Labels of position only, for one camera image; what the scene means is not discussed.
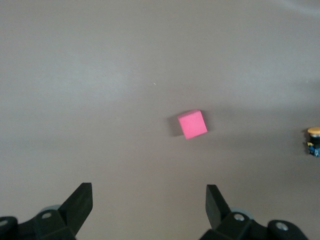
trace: table surface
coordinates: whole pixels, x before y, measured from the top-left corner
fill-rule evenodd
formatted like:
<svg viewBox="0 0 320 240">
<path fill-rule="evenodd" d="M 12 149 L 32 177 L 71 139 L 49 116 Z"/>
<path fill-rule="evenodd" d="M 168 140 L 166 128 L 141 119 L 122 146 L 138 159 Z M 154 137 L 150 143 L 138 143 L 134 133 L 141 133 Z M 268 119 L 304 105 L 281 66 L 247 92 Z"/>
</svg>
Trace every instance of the table surface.
<svg viewBox="0 0 320 240">
<path fill-rule="evenodd" d="M 196 240 L 207 184 L 320 236 L 317 0 L 1 0 L 0 216 L 82 182 L 79 240 Z M 209 132 L 184 139 L 200 109 Z"/>
</svg>

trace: cube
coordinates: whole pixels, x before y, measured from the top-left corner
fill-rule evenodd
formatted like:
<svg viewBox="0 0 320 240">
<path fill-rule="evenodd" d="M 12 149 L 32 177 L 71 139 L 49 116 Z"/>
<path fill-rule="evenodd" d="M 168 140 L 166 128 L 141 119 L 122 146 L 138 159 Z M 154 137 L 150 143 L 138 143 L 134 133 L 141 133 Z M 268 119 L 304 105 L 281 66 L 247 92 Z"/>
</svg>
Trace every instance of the cube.
<svg viewBox="0 0 320 240">
<path fill-rule="evenodd" d="M 177 118 L 181 125 L 185 139 L 191 139 L 208 132 L 201 111 L 198 109 L 188 111 L 179 115 Z"/>
</svg>

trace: gray surface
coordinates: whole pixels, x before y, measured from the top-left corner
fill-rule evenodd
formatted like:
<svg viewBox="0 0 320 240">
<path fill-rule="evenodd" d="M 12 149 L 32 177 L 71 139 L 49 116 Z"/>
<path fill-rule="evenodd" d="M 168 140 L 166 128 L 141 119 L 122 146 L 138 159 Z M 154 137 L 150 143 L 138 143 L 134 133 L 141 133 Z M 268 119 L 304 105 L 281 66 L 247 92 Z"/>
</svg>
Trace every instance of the gray surface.
<svg viewBox="0 0 320 240">
<path fill-rule="evenodd" d="M 318 239 L 317 2 L 1 0 L 0 216 L 92 182 L 79 240 L 195 240 L 217 184 Z M 210 131 L 185 140 L 175 116 L 196 108 Z"/>
</svg>

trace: cube face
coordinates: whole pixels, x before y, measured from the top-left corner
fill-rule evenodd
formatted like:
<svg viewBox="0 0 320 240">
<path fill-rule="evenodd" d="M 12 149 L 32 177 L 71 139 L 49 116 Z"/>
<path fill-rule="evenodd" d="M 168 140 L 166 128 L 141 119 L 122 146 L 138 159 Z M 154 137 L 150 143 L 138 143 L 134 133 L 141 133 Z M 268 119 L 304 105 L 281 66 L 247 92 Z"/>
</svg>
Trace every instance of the cube face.
<svg viewBox="0 0 320 240">
<path fill-rule="evenodd" d="M 188 111 L 178 116 L 185 139 L 191 139 L 208 132 L 201 111 Z"/>
</svg>

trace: silver screw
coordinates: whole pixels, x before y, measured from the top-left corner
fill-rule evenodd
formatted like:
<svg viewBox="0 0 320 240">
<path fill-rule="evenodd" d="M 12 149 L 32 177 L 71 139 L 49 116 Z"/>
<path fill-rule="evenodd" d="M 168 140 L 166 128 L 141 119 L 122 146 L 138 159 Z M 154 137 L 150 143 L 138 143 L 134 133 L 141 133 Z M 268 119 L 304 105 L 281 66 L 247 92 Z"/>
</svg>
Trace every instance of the silver screw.
<svg viewBox="0 0 320 240">
<path fill-rule="evenodd" d="M 245 217 L 242 216 L 242 215 L 239 214 L 239 213 L 235 214 L 235 215 L 234 215 L 234 218 L 235 218 L 235 220 L 241 221 L 241 222 L 245 220 Z"/>
<path fill-rule="evenodd" d="M 288 231 L 289 228 L 287 225 L 285 225 L 283 222 L 277 222 L 276 224 L 276 227 L 282 231 Z"/>
<path fill-rule="evenodd" d="M 8 224 L 8 220 L 0 221 L 0 227 L 7 225 L 7 224 Z"/>
<path fill-rule="evenodd" d="M 42 219 L 48 219 L 52 216 L 52 214 L 50 212 L 47 212 L 45 214 L 42 215 Z"/>
</svg>

